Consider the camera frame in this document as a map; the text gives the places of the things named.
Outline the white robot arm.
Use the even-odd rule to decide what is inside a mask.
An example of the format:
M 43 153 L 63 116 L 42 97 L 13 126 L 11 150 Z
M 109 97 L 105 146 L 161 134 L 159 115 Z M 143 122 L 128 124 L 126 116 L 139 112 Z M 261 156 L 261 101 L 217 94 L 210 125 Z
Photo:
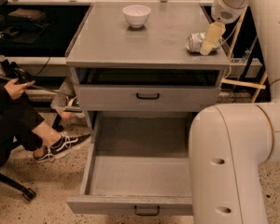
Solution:
M 225 24 L 249 7 L 270 84 L 268 103 L 201 111 L 189 131 L 194 224 L 268 224 L 259 165 L 280 161 L 280 0 L 214 0 L 201 49 L 208 54 Z

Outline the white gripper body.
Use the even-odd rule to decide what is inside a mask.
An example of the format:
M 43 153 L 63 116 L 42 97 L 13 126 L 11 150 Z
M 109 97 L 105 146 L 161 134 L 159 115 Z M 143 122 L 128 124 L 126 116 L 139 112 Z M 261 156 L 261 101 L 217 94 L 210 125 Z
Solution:
M 211 7 L 211 15 L 215 21 L 224 24 L 235 22 L 244 12 L 248 0 L 214 0 Z

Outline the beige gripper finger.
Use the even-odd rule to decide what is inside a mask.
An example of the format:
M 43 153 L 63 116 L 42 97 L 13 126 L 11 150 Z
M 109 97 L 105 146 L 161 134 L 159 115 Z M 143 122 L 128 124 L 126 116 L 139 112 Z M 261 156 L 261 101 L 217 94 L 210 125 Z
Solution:
M 215 44 L 219 41 L 222 35 L 225 33 L 225 24 L 221 21 L 214 21 L 208 27 L 205 33 L 204 40 L 200 49 L 202 55 L 208 55 L 214 48 Z

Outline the person's bare hand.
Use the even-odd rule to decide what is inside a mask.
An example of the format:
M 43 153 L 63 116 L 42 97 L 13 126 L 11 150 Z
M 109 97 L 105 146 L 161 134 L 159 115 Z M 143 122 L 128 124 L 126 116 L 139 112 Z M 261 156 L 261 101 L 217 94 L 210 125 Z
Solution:
M 18 84 L 18 81 L 17 78 L 14 78 L 4 85 L 5 90 L 12 100 L 19 99 L 29 87 L 35 84 L 34 81 Z

